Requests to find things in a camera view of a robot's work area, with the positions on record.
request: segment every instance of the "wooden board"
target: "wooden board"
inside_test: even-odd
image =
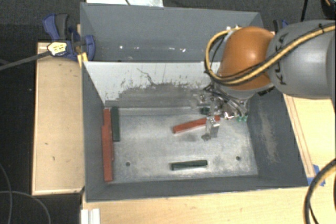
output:
[[[38,53],[47,44],[38,44]],[[79,192],[84,186],[78,63],[37,61],[32,194]]]

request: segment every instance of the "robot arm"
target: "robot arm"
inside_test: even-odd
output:
[[[209,52],[220,37],[231,32],[214,72]],[[255,93],[273,87],[296,97],[331,98],[335,108],[335,22],[297,23],[275,36],[252,26],[218,33],[207,45],[205,69],[213,82],[210,92],[244,108]],[[231,109],[243,116],[242,110],[232,105]]]

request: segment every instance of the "wooden table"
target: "wooden table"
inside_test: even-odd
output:
[[[39,52],[46,44],[39,44]],[[33,195],[80,192],[84,186],[80,69],[64,58],[37,62]],[[306,164],[335,158],[335,113],[330,100],[285,97]],[[320,223],[336,223],[333,176],[319,187],[312,207]],[[307,188],[273,189],[144,200],[86,203],[108,223],[303,223]]]

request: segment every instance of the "orange wooden block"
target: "orange wooden block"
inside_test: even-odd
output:
[[[219,115],[215,116],[215,121],[219,121],[220,119],[221,119],[221,117]],[[185,123],[174,126],[173,127],[173,133],[175,134],[175,133],[188,131],[188,130],[191,130],[193,128],[204,126],[205,124],[206,124],[206,118],[202,118],[202,119],[195,120],[195,121],[185,122]]]

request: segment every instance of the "yellow cable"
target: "yellow cable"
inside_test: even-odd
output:
[[[209,65],[209,51],[212,47],[212,43],[214,42],[215,39],[217,39],[219,36],[221,35],[225,35],[227,34],[228,32],[227,31],[223,31],[223,32],[220,32],[218,34],[216,34],[210,41],[209,43],[207,44],[207,47],[206,47],[206,50],[205,50],[205,65],[206,65],[206,68],[210,74],[211,77],[215,78],[216,80],[219,80],[219,81],[222,81],[224,82],[226,85],[235,85],[237,83],[241,83],[241,82],[244,82],[252,77],[255,77],[256,75],[262,73],[263,71],[265,71],[267,68],[269,68],[271,65],[273,65],[276,61],[278,61],[281,57],[283,57],[285,54],[287,54],[288,52],[290,52],[291,50],[293,50],[294,48],[296,48],[298,45],[300,45],[301,43],[309,40],[309,39],[312,39],[316,36],[319,36],[319,35],[322,35],[324,33],[327,33],[327,32],[330,32],[330,31],[333,31],[335,30],[335,25],[332,25],[332,26],[329,26],[329,27],[326,27],[324,29],[319,29],[317,31],[314,31],[312,33],[309,33],[299,39],[297,39],[296,41],[294,41],[292,44],[290,44],[288,47],[286,47],[284,50],[282,50],[281,52],[279,52],[278,54],[276,54],[273,58],[271,58],[270,60],[268,60],[265,64],[263,64],[262,66],[260,66],[259,68],[257,68],[256,70],[254,70],[253,72],[239,78],[239,79],[236,79],[236,80],[232,80],[232,81],[225,81],[225,78],[223,77],[219,77],[217,76],[213,70],[210,68],[210,65]]]

